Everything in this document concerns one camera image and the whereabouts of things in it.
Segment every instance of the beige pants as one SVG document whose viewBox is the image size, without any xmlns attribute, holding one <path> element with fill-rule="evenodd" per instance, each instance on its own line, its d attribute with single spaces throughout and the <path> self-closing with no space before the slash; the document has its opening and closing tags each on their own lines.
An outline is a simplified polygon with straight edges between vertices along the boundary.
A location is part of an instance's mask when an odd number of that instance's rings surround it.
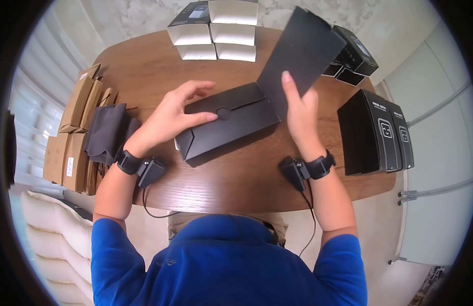
<svg viewBox="0 0 473 306">
<path fill-rule="evenodd" d="M 168 239 L 172 239 L 181 229 L 183 229 L 192 220 L 208 215 L 207 213 L 197 212 L 181 212 L 176 215 L 168 217 Z M 244 215 L 245 217 L 252 218 L 260 223 L 270 223 L 276 230 L 278 243 L 282 245 L 286 241 L 286 230 L 287 224 L 282 220 L 282 215 L 279 212 L 269 213 L 252 213 Z"/>
</svg>

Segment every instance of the person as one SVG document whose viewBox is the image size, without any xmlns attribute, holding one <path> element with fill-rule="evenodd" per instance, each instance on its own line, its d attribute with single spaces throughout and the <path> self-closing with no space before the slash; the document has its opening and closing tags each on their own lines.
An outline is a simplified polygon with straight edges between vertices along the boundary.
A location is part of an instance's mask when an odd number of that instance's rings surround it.
<svg viewBox="0 0 473 306">
<path fill-rule="evenodd" d="M 214 113 L 184 113 L 184 102 L 205 96 L 214 82 L 189 81 L 167 93 L 150 118 L 124 145 L 142 158 L 156 145 Z M 302 98 L 288 71 L 282 73 L 287 125 L 302 158 L 326 156 L 317 132 L 318 94 Z M 126 236 L 136 175 L 112 166 L 97 191 L 92 229 L 95 305 L 366 305 L 364 266 L 350 198 L 332 167 L 310 179 L 314 213 L 323 229 L 311 272 L 294 253 L 271 243 L 263 222 L 239 215 L 204 215 L 178 227 L 169 246 L 144 260 Z"/>
</svg>

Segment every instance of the hand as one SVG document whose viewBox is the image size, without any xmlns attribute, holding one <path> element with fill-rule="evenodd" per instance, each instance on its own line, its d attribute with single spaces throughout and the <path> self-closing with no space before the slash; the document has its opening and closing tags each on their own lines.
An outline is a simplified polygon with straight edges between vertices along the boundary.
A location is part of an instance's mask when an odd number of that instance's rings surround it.
<svg viewBox="0 0 473 306">
<path fill-rule="evenodd" d="M 310 88 L 301 98 L 288 71 L 282 73 L 282 89 L 287 98 L 287 127 L 306 162 L 326 156 L 318 138 L 318 94 Z"/>
<path fill-rule="evenodd" d="M 142 158 L 157 144 L 174 138 L 182 131 L 216 120 L 218 116 L 215 113 L 184 113 L 186 100 L 196 95 L 206 96 L 207 90 L 215 85 L 210 81 L 189 81 L 168 92 L 150 118 L 128 139 L 124 149 Z"/>
</svg>

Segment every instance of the barcode sticker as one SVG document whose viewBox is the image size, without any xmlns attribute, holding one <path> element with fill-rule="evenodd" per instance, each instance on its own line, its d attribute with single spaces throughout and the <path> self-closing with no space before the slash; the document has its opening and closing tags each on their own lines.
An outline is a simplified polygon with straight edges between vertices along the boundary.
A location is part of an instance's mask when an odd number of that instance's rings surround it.
<svg viewBox="0 0 473 306">
<path fill-rule="evenodd" d="M 72 172 L 74 170 L 74 158 L 73 157 L 68 157 L 68 162 L 67 162 L 67 176 L 72 176 Z"/>
</svg>

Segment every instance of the wooden table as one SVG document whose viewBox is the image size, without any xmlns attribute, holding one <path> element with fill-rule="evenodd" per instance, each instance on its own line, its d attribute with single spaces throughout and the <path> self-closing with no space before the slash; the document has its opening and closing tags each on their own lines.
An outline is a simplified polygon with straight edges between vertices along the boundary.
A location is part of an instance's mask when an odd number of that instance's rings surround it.
<svg viewBox="0 0 473 306">
<path fill-rule="evenodd" d="M 119 92 L 116 103 L 126 103 L 132 116 L 145 122 L 164 95 L 191 79 L 216 81 L 215 93 L 257 80 L 280 30 L 256 29 L 255 63 L 216 60 L 183 61 L 166 31 L 155 32 L 114 45 L 102 52 L 103 83 Z M 374 92 L 366 79 L 359 87 Z M 359 87 L 320 77 L 314 84 L 320 95 L 318 131 L 323 144 L 337 161 L 337 172 L 352 200 L 370 197 L 392 189 L 394 174 L 344 175 L 344 155 L 337 109 Z M 300 193 L 281 175 L 277 165 L 284 157 L 299 156 L 287 125 L 260 141 L 216 160 L 191 168 L 182 161 L 173 142 L 152 152 L 169 165 L 167 174 L 147 188 L 147 206 L 211 213 L 251 213 L 307 209 Z M 141 204 L 141 193 L 136 193 Z"/>
</svg>

